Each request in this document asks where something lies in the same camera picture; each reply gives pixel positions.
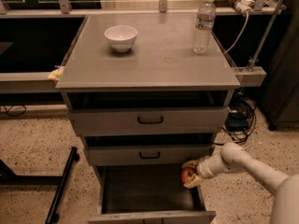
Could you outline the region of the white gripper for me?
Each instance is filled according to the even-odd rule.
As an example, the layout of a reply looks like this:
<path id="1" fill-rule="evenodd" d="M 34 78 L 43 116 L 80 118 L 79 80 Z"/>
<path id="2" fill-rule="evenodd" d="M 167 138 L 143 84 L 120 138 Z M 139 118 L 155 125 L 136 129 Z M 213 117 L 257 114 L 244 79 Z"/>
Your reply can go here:
<path id="1" fill-rule="evenodd" d="M 196 169 L 197 174 L 187 176 L 183 186 L 188 189 L 200 186 L 204 179 L 211 179 L 219 175 L 222 171 L 221 156 L 205 156 L 200 160 L 186 161 L 181 166 L 182 169 L 193 168 Z"/>

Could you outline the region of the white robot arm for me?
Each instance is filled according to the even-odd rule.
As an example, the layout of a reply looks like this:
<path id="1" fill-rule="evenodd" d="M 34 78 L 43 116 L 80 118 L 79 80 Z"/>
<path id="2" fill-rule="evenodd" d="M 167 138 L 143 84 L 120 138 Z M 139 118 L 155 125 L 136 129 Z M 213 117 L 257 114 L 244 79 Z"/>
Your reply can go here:
<path id="1" fill-rule="evenodd" d="M 192 169 L 191 175 L 183 181 L 188 189 L 220 174 L 247 172 L 274 196 L 270 224 L 299 224 L 299 174 L 284 174 L 252 158 L 236 143 L 226 143 L 220 152 L 187 161 L 181 168 Z"/>

